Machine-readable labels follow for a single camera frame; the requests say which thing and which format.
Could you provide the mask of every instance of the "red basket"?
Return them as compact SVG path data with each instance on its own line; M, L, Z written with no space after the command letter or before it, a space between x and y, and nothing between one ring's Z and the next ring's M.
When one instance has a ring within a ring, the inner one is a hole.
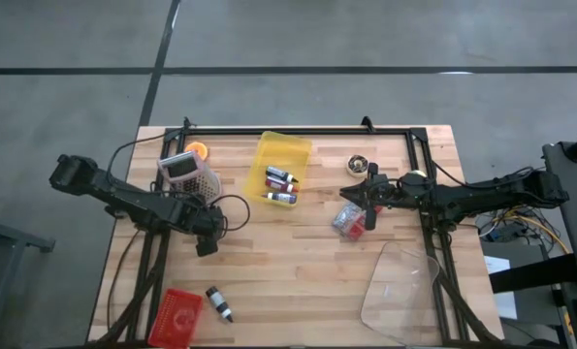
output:
M148 343L166 349L187 348L201 311L202 297L168 289L152 325Z

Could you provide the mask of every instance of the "glue bottle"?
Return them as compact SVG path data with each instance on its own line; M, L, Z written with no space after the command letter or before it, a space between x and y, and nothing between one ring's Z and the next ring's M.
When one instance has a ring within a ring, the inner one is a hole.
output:
M298 180L296 180L291 174L282 171L276 167L273 166L268 166L267 167L267 175L272 175L272 176L276 176L277 178L281 179L281 180L285 180L287 182L294 182L294 183L299 183Z
M296 193L299 191L299 189L297 189L294 184L290 184L272 175L267 176L265 184L270 188L284 191L286 193Z
M286 204L294 204L297 201L297 196L292 194L283 194L283 193L267 193L262 196L263 198L267 198L269 200L279 201L281 203Z

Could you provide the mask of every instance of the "black cable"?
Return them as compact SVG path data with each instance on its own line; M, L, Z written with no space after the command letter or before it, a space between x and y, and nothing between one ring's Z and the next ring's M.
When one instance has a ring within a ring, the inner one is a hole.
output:
M165 136L167 136L167 135L169 135L169 134L171 134L171 133L173 133L173 132L182 131L182 130L183 130L183 128L180 127L180 128L177 128L177 129L174 129L174 130L171 130L171 131L166 131L166 132L164 132L164 133L162 133L161 135L158 135L158 136L153 136L153 137L148 137L148 138L145 138L145 139L130 141L130 142L128 142L128 143L125 143L125 144L119 146L119 147L113 152L112 158L110 159L110 163L107 165L107 182L108 182L110 185L113 185L113 182L112 182L112 180L113 180L113 175L112 175L113 161L115 160L115 157L117 156L117 153L120 152L120 150L124 149L124 148L127 147L127 146L136 144L136 143L141 143L141 142L147 142L147 141L157 140L157 139L160 139L161 137L165 137Z
M228 217L223 216L223 233L221 234L221 238L225 238L226 234L228 234Z
M228 228L228 218L226 216L224 216L225 222L226 222L225 231L226 232L237 231L238 229L244 227L247 224L247 222L249 222L249 218L251 217L251 210L249 209L249 204L247 203L247 201L245 199L243 199L242 197L235 195L235 194L222 195L222 196L218 197L217 199L215 199L213 202L211 202L210 205L214 206L216 203L218 203L219 201L226 199L226 198L236 198L236 199L241 200L245 204L245 208L247 209L247 218L237 228Z
M140 233L140 231L141 230L138 230L137 232L135 232L135 234L133 235L133 237L131 238L129 243L126 245L126 247L124 248L124 251L122 251L122 256L120 256L120 260L117 263L117 267L115 268L115 275L113 276L112 286L110 287L110 292L109 292L109 295L107 296L107 331L112 327L112 321L111 321L110 313L112 311L112 296L113 296L113 289L115 288L115 282L117 281L117 277L120 274L120 269L122 268L122 263L124 263L124 257L126 257L127 253L129 253L129 250L131 249L131 246L133 245L133 241L135 241L135 238Z
M512 175L517 175L522 171L526 171L529 170L526 174L522 174L520 177L515 178L515 179L511 179L511 180L507 180L507 181L502 181L501 183L498 184L493 184L493 185L485 185L485 186L481 186L481 185L472 185L472 184L468 184L466 182L462 182L458 179L456 179L455 177L453 177L451 174L449 174L447 171L445 171L445 169L443 169L439 164L437 164L435 161L433 161L433 164L440 169L445 175L447 175L450 179L454 180L455 182L457 182L458 184L462 185L463 187L466 188L472 188L472 189L495 189L501 185L505 185L505 184L510 184L510 183L514 183L517 182L519 180L523 180L525 178L527 178L529 175L531 175L534 171L536 171L533 167L527 166L527 167L523 167L520 170L517 170L515 172L512 173Z
M549 220L547 220L547 218L542 213L542 210L539 208L522 206L522 207L515 208L514 213L517 215L520 215L520 216L524 216L524 217L535 218L536 220L538 220L540 222L540 224L550 228L552 230L553 234L556 235L556 237L559 238L561 236L561 232L558 229L556 229L551 224L551 222L549 222ZM543 233L542 230L536 231L536 228L530 228L529 224L527 222L525 224L526 224L526 227L529 231L533 232L533 234L535 236L538 236L538 240L540 241L540 244L542 244L542 246L547 251L547 254L549 254L553 250L553 248L555 247L555 244L556 244L555 239L553 237L551 237L551 235Z
M450 247L452 246L452 235L449 232L445 232L445 235L439 234L438 236L439 236L439 243L441 242L441 237L444 236L447 238L447 245ZM442 248L435 246L434 249L441 250Z
M514 326L514 325L512 325L512 324L509 324L509 323L507 323L507 322L505 322L505 321L501 321L501 323L504 324L504 325L508 325L509 327L515 329L516 331L518 331L518 332L520 332L520 333L523 333L524 335L528 336L529 338L531 338L531 339L533 339L533 340L536 340L536 337L534 337L533 335L529 334L527 331L525 331L525 330L523 330L523 329L520 329L520 328L518 328L518 327L516 327L516 326Z
M384 184L388 184L388 183L391 182L391 181L394 181L394 182L396 183L396 186L398 187L398 182L400 181L399 179L397 179L397 178L387 178L387 180L381 181L381 182L378 182L378 183L375 183L375 184L373 184L370 188L368 188L368 197L371 195L371 191L372 191L374 188L377 188L377 187L379 187L379 186L381 186L381 185L384 185Z

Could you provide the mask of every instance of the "yellow container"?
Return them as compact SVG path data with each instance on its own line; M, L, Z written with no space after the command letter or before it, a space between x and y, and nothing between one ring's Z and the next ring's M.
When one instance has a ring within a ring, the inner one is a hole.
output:
M253 159L253 165L249 169L249 176L245 184L245 196L252 201L275 204L284 207L294 207L299 203L299 193L297 202L294 204L281 203L263 198L262 195L275 192L274 189L265 185L267 180L267 167L273 166L293 175L299 183L299 188L303 188L305 181L305 169L311 153L311 141L298 137L287 136L275 132L267 131L262 134L258 142L258 151Z

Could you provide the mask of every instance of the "wooden table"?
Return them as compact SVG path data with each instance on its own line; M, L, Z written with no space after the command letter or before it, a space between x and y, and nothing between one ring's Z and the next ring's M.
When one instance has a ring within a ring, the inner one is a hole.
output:
M451 127L426 128L433 160L455 177L463 178ZM160 135L164 129L143 127L139 138ZM222 321L205 300L192 345L398 344L366 327L361 321L361 308L386 242L424 250L417 211L384 209L378 216L376 230L364 233L356 242L340 238L330 223L346 203L338 189L360 181L346 173L347 158L362 154L376 162L379 171L388 177L399 177L410 170L405 140L399 136L307 137L313 146L297 207L286 209L252 203L249 224L228 233L219 242L219 252L204 258L197 257L193 237L172 232L163 287L203 295L208 287L216 286L235 318L234 324ZM187 137L188 143L199 141L208 146L207 163L219 173L224 194L240 195L258 140L259 136ZM160 140L136 144L129 183L148 188L156 176L160 149ZM437 178L440 184L453 184L443 174ZM242 222L242 203L227 199L221 207L231 225ZM107 296L115 267L135 232L130 221L120 220L115 225L89 339L96 339L106 331ZM139 234L123 264L113 294L112 321L133 295L143 235ZM452 236L461 291L489 330L502 337L475 229L460 226ZM142 308L138 333L145 329L148 299ZM450 302L446 300L450 326L454 328ZM422 343L440 343L432 314L425 317L422 326Z

